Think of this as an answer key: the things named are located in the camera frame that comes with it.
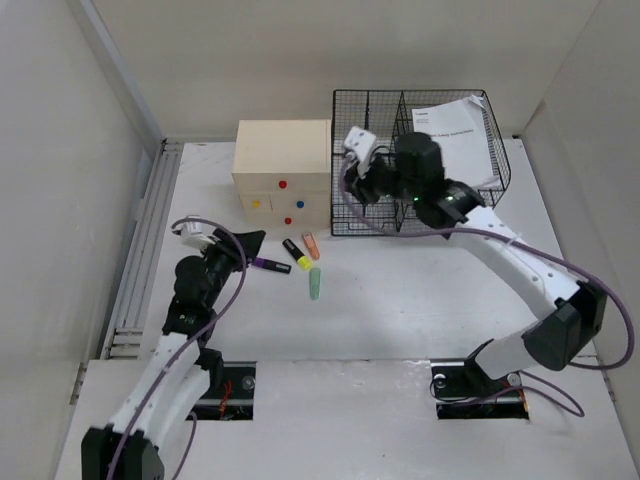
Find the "white paper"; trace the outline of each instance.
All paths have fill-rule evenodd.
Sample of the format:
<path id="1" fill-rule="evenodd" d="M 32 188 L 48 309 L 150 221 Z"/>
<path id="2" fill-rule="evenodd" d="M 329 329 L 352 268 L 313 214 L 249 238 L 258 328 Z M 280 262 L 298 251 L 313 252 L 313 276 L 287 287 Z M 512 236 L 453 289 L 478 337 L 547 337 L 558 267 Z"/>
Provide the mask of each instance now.
<path id="1" fill-rule="evenodd" d="M 446 177 L 472 187 L 486 184 L 494 176 L 483 110 L 475 95 L 412 110 L 414 131 L 431 135 L 440 145 Z"/>

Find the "wire basket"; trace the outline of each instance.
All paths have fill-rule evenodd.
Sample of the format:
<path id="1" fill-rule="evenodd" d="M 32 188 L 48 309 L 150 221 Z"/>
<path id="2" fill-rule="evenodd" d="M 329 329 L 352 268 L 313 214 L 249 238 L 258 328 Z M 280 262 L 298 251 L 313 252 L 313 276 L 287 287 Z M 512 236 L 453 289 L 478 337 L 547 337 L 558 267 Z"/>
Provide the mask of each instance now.
<path id="1" fill-rule="evenodd" d="M 343 142 L 354 125 L 373 132 L 376 146 L 384 145 L 393 154 L 395 139 L 413 131 L 411 110 L 453 102 L 476 95 L 484 105 L 484 127 L 493 174 L 498 186 L 478 189 L 487 206 L 494 207 L 511 180 L 511 167 L 504 150 L 500 129 L 484 90 L 335 90 L 331 123 L 331 234 L 334 236 L 382 235 L 358 221 L 342 200 L 340 169 L 344 161 Z M 428 229 L 418 220 L 410 203 L 381 198 L 375 205 L 363 206 L 364 216 L 388 232 Z"/>

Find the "small drawer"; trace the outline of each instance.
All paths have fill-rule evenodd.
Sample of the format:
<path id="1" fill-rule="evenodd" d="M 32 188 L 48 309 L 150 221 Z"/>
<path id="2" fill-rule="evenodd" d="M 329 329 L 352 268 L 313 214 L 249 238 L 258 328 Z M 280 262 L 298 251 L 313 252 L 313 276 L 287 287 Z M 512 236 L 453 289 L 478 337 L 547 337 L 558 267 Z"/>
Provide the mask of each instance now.
<path id="1" fill-rule="evenodd" d="M 247 212 L 270 212 L 271 211 L 271 199 L 269 195 L 263 193 L 257 194 L 240 194 L 240 203 L 242 203 L 242 208 L 244 208 Z"/>
<path id="2" fill-rule="evenodd" d="M 330 222 L 330 212 L 310 210 L 306 213 L 295 212 L 252 212 L 245 211 L 249 223 L 259 227 L 316 227 L 326 228 Z"/>
<path id="3" fill-rule="evenodd" d="M 239 193 L 330 192 L 329 172 L 317 173 L 234 173 Z"/>
<path id="4" fill-rule="evenodd" d="M 329 193 L 272 193 L 271 208 L 274 211 L 328 210 Z"/>

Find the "white table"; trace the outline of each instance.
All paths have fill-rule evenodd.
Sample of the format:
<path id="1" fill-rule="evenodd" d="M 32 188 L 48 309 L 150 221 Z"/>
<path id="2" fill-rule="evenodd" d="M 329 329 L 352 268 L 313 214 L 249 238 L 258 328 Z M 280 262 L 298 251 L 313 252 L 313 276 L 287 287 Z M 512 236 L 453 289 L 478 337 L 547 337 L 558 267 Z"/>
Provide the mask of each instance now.
<path id="1" fill-rule="evenodd" d="M 496 210 L 531 244 L 558 254 L 522 145 L 508 141 L 507 149 L 512 185 Z M 233 144 L 185 147 L 169 222 L 198 213 L 234 231 L 250 228 L 231 182 L 232 154 Z M 289 261 L 280 242 L 298 233 L 269 231 L 260 255 Z M 216 327 L 211 346 L 225 359 L 258 361 L 255 419 L 201 422 L 181 478 L 638 478 L 598 372 L 533 370 L 574 393 L 587 412 L 583 420 L 534 395 L 530 422 L 436 420 L 428 365 L 397 359 L 466 356 L 532 320 L 471 255 L 439 239 L 335 239 L 326 231 L 316 239 L 320 300 L 309 300 L 307 276 L 295 266 L 289 276 L 251 269 L 238 303 Z M 145 324 L 147 353 L 165 319 L 173 268 L 192 253 L 165 234 Z M 591 345 L 582 353 L 583 361 L 595 361 Z M 362 359 L 375 360 L 345 361 Z M 143 367 L 91 362 L 58 479 L 80 478 L 84 432 L 104 424 Z M 166 459 L 168 476 L 188 428 Z"/>

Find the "green highlighter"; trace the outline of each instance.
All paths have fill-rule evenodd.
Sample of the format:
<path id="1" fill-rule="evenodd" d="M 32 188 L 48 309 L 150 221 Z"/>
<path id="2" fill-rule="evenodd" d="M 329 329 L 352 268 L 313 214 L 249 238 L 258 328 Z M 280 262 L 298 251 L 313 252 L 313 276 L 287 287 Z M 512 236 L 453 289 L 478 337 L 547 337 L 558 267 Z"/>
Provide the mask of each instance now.
<path id="1" fill-rule="evenodd" d="M 320 297 L 320 269 L 317 267 L 309 270 L 309 293 L 311 300 L 317 300 Z"/>

